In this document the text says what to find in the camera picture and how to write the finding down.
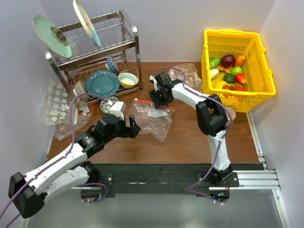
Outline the clear zip top bag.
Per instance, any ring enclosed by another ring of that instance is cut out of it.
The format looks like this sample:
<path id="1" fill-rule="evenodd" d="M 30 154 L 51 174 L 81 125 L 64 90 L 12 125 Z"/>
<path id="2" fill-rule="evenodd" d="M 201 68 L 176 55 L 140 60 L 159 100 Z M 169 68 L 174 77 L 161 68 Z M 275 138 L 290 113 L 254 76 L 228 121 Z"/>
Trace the clear zip top bag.
<path id="1" fill-rule="evenodd" d="M 171 115 L 176 109 L 170 105 L 156 109 L 149 100 L 133 99 L 128 115 L 135 118 L 136 124 L 141 128 L 139 134 L 151 134 L 159 142 L 164 142 L 172 124 Z"/>

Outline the red toy tomato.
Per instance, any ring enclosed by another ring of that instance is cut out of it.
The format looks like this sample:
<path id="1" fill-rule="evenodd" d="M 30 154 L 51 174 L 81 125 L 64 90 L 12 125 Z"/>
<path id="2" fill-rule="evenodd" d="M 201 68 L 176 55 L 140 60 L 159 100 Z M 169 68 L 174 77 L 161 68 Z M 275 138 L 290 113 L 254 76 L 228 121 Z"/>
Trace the red toy tomato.
<path id="1" fill-rule="evenodd" d="M 235 89 L 235 91 L 240 92 L 241 94 L 235 95 L 236 98 L 246 98 L 247 96 L 245 95 L 245 93 L 247 92 L 246 89 L 242 88 L 242 87 L 237 87 Z"/>

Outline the yellow toy banana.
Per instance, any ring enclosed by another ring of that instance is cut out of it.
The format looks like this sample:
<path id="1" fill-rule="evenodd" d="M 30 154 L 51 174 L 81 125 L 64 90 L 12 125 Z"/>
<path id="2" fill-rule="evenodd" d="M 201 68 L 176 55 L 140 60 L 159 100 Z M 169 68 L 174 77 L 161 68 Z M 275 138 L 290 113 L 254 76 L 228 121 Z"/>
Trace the yellow toy banana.
<path id="1" fill-rule="evenodd" d="M 228 84 L 225 81 L 219 81 L 215 85 L 216 89 L 227 89 L 227 90 L 235 90 L 235 86 L 233 84 Z"/>

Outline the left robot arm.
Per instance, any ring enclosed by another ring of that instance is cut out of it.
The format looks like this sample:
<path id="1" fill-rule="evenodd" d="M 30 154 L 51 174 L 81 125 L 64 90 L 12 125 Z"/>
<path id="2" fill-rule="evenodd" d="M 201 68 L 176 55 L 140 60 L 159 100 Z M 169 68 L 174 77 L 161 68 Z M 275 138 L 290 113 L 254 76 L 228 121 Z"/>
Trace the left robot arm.
<path id="1" fill-rule="evenodd" d="M 38 213 L 45 203 L 69 188 L 99 185 L 99 172 L 87 159 L 104 149 L 115 138 L 136 138 L 141 128 L 134 116 L 130 125 L 114 114 L 106 114 L 88 128 L 70 146 L 40 167 L 10 177 L 9 203 L 24 219 Z"/>

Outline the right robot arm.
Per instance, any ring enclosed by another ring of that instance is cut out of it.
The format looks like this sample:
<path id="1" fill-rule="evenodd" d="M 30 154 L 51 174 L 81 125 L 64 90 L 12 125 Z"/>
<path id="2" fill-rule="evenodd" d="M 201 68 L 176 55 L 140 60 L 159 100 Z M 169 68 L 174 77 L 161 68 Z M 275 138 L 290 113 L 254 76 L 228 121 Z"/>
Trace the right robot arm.
<path id="1" fill-rule="evenodd" d="M 196 111 L 199 129 L 208 138 L 211 151 L 211 168 L 204 178 L 214 185 L 221 187 L 228 182 L 233 169 L 228 158 L 226 146 L 226 124 L 228 122 L 225 107 L 217 95 L 209 96 L 183 84 L 179 79 L 157 79 L 151 76 L 150 82 L 154 89 L 149 95 L 156 109 L 168 105 L 174 99 L 183 101 Z"/>

